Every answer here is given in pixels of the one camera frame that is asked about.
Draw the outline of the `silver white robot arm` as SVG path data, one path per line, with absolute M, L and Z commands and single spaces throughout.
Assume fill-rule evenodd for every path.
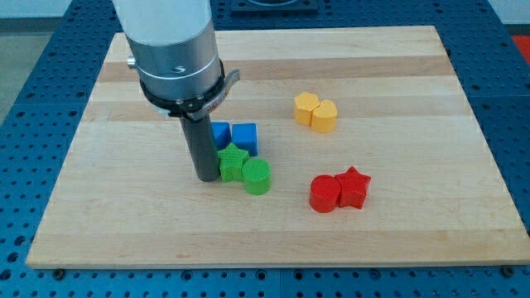
M 207 118 L 239 80 L 224 73 L 208 0 L 113 0 L 142 91 L 171 117 Z

